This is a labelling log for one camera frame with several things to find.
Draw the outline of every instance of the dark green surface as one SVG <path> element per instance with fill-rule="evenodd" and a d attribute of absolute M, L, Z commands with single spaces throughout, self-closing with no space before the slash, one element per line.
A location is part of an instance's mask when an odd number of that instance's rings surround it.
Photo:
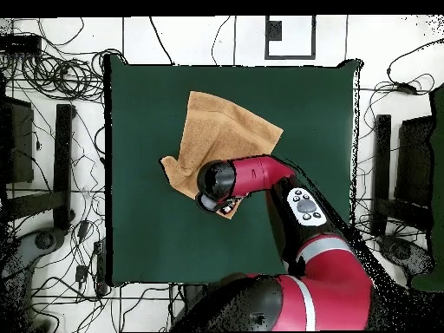
<path fill-rule="evenodd" d="M 421 291 L 444 291 L 444 85 L 431 94 L 430 104 L 436 117 L 430 138 L 434 151 L 431 247 L 435 267 L 430 274 L 416 276 L 412 286 Z"/>
<path fill-rule="evenodd" d="M 357 67 L 130 66 L 113 57 L 114 282 L 210 282 L 235 271 L 284 270 L 263 193 L 227 220 L 169 186 L 159 159 L 179 155 L 192 90 L 281 127 L 273 154 L 304 168 L 348 221 Z"/>

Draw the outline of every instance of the floor tile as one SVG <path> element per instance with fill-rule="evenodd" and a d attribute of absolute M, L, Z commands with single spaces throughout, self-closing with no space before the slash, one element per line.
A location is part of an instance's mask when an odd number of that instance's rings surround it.
<path fill-rule="evenodd" d="M 227 18 L 228 16 L 156 16 L 153 17 L 153 22 L 174 63 L 233 65 L 235 17 L 231 16 L 228 20 Z M 316 60 L 277 61 L 264 59 L 265 16 L 237 16 L 235 63 L 245 66 L 324 65 L 335 67 L 344 60 L 345 19 L 346 16 L 317 16 Z M 218 29 L 225 21 L 213 47 Z M 285 19 L 284 29 L 288 29 L 286 24 L 292 21 L 292 19 Z M 302 24 L 300 32 L 304 37 L 310 36 Z M 125 18 L 125 57 L 132 64 L 169 63 L 148 17 Z"/>
<path fill-rule="evenodd" d="M 443 16 L 349 16 L 347 57 L 363 60 L 361 86 L 372 88 L 386 81 L 387 68 L 401 56 L 422 44 L 444 37 Z M 392 66 L 394 81 L 410 82 L 430 73 L 435 87 L 444 82 L 444 47 L 435 44 L 403 57 Z M 422 89 L 429 89 L 430 79 L 421 79 Z"/>

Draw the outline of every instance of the tile grout line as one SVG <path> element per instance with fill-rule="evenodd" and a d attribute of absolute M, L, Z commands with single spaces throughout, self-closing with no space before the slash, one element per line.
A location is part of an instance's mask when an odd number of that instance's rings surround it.
<path fill-rule="evenodd" d="M 125 57 L 125 17 L 121 18 L 121 54 Z"/>
<path fill-rule="evenodd" d="M 345 52 L 343 54 L 343 59 L 347 60 L 347 40 L 349 38 L 349 15 L 345 18 Z"/>
<path fill-rule="evenodd" d="M 14 18 L 12 18 L 12 20 L 11 20 L 11 27 L 12 27 L 12 29 L 11 29 L 12 36 L 14 36 Z M 15 72 L 13 69 L 12 78 L 11 78 L 12 79 L 12 98 L 14 98 L 14 83 L 15 83 L 14 76 L 15 76 Z M 14 191 L 14 186 L 15 186 L 14 182 L 12 182 L 11 185 L 12 185 L 12 199 L 14 199 L 16 197 L 16 193 Z M 16 228 L 16 221 L 15 220 L 12 220 L 12 228 L 14 228 L 14 229 Z"/>

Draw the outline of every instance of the brown towel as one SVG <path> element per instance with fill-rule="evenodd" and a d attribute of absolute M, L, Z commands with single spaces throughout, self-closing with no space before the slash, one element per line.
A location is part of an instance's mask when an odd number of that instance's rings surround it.
<path fill-rule="evenodd" d="M 198 193 L 199 169 L 210 160 L 270 154 L 283 130 L 223 98 L 191 92 L 179 158 L 164 157 L 171 186 L 192 199 Z M 230 219 L 238 206 L 221 216 Z"/>

